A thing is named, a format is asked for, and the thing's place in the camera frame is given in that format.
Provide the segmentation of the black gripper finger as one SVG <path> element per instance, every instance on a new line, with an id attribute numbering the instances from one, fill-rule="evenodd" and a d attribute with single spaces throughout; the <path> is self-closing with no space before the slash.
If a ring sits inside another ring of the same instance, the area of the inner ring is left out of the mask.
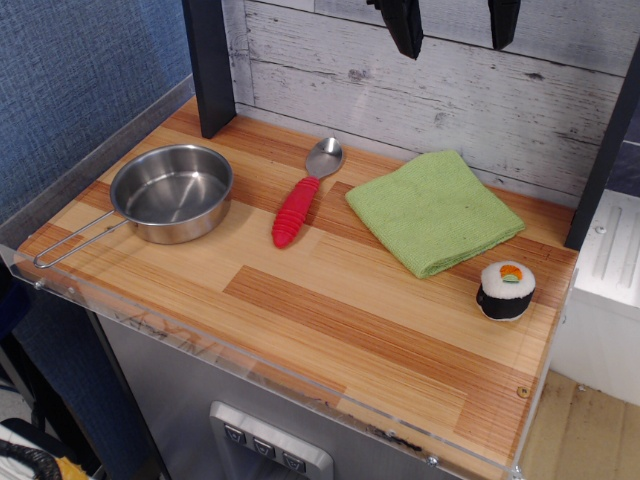
<path id="1" fill-rule="evenodd" d="M 420 54 L 423 30 L 418 0 L 367 0 L 381 13 L 399 52 L 413 60 Z"/>
<path id="2" fill-rule="evenodd" d="M 503 50 L 515 37 L 520 0 L 489 0 L 492 48 Z"/>

